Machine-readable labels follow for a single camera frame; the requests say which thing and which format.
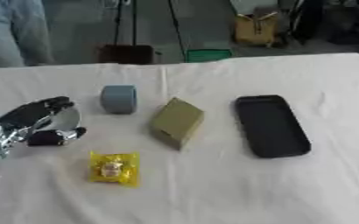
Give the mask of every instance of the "white tablecloth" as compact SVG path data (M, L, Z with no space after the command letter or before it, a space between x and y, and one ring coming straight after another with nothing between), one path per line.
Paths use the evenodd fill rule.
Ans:
M106 115L103 86L136 85L134 115ZM172 66L0 69L0 115L67 95L88 133L64 148L16 147L2 167L0 224L359 223L359 54L228 59ZM313 144L302 157L253 157L231 102L282 95ZM174 96L206 111L182 151L146 124ZM90 183L88 152L139 151L140 187Z

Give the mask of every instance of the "person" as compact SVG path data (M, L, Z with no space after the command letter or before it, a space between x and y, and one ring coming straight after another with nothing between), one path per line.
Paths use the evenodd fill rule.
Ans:
M52 63L41 0L0 0L0 67Z

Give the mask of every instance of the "black plastic tray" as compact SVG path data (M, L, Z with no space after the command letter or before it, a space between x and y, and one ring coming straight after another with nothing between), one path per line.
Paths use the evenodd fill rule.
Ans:
M281 96L245 96L235 105L250 148L258 157L292 157L311 150L304 130Z

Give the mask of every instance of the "metal robotic hand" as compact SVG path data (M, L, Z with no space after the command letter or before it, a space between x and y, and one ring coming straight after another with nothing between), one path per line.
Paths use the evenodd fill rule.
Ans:
M73 107L74 103L68 97L60 96L22 105L1 116L0 162L16 142L27 141L30 146L63 145L81 137L86 129L80 127L67 131L41 130L50 126L56 115Z

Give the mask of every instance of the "candy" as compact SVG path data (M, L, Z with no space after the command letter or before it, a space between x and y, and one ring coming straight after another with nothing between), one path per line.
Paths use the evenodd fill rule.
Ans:
M89 180L115 182L124 186L138 185L138 153L97 154L90 152Z

